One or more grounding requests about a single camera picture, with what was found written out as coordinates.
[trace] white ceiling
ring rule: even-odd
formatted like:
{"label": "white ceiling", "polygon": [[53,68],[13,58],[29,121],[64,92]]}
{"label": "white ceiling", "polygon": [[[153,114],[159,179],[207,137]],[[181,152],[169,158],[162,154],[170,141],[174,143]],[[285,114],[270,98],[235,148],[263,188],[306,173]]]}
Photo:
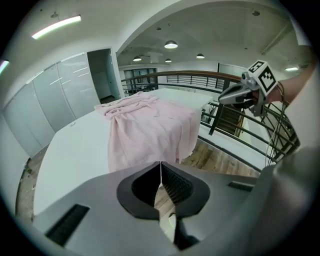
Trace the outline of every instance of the white ceiling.
{"label": "white ceiling", "polygon": [[[259,16],[253,16],[257,10]],[[260,54],[288,24],[288,33],[264,56]],[[175,40],[176,49],[165,49]],[[298,46],[295,32],[285,11],[252,2],[212,2],[176,12],[150,26],[118,55],[118,65],[135,64],[135,55],[162,53],[173,62],[193,61],[198,53],[206,60],[249,66],[256,59],[267,60],[279,70],[307,63],[306,49]],[[143,57],[138,64],[150,63]]]}

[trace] recessed light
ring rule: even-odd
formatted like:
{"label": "recessed light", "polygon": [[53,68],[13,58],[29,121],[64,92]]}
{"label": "recessed light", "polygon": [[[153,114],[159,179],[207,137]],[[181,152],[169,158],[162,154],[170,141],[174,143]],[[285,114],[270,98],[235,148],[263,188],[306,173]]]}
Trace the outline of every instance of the recessed light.
{"label": "recessed light", "polygon": [[0,60],[0,74],[4,71],[5,67],[9,64],[7,60]]}
{"label": "recessed light", "polygon": [[140,57],[140,56],[135,56],[135,57],[133,58],[133,61],[134,61],[134,62],[139,62],[139,61],[141,61],[141,57]]}
{"label": "recessed light", "polygon": [[169,40],[165,43],[164,45],[164,48],[167,48],[167,49],[174,49],[174,48],[177,48],[178,47],[178,44],[173,41],[173,40]]}
{"label": "recessed light", "polygon": [[205,56],[201,53],[199,53],[197,56],[196,56],[197,59],[204,59]]}
{"label": "recessed light", "polygon": [[60,28],[64,25],[70,24],[70,23],[74,23],[74,22],[79,22],[81,21],[81,17],[80,15],[75,16],[75,17],[71,17],[71,18],[67,18],[61,21],[58,21],[50,26],[45,27],[44,29],[41,29],[39,32],[35,33],[32,37],[34,39],[38,39],[39,37],[42,37],[43,35],[57,29]]}
{"label": "recessed light", "polygon": [[297,67],[288,67],[285,69],[285,71],[297,71],[297,70],[299,70],[299,68]]}

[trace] frosted glass wall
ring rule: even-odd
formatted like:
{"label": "frosted glass wall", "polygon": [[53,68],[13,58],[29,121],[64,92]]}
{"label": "frosted glass wall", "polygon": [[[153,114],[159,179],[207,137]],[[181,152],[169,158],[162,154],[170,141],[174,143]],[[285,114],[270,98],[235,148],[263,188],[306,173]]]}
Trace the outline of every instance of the frosted glass wall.
{"label": "frosted glass wall", "polygon": [[57,63],[65,98],[76,119],[94,111],[99,99],[85,54]]}
{"label": "frosted glass wall", "polygon": [[56,132],[99,104],[87,55],[81,53],[35,75],[4,108],[3,115],[21,147],[33,157]]}
{"label": "frosted glass wall", "polygon": [[53,65],[32,81],[41,108],[55,132],[76,119],[66,101],[60,80],[57,66]]}

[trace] doorway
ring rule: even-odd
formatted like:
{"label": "doorway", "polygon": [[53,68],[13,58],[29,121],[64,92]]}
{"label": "doorway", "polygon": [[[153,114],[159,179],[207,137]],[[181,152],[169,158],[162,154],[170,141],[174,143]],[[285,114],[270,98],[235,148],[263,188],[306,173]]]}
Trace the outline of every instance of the doorway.
{"label": "doorway", "polygon": [[120,99],[110,49],[89,51],[89,68],[99,101],[107,104]]}

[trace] black vent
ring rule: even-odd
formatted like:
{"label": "black vent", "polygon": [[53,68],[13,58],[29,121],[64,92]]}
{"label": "black vent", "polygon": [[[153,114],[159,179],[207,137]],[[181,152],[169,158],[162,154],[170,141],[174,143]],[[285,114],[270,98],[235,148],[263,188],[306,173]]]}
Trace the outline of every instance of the black vent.
{"label": "black vent", "polygon": [[45,234],[45,236],[63,247],[88,211],[89,207],[76,204]]}
{"label": "black vent", "polygon": [[193,193],[192,183],[162,165],[162,184],[175,206],[189,198]]}
{"label": "black vent", "polygon": [[252,184],[242,183],[238,181],[232,181],[228,184],[228,186],[237,190],[243,190],[248,192],[251,192],[251,190],[255,187]]}

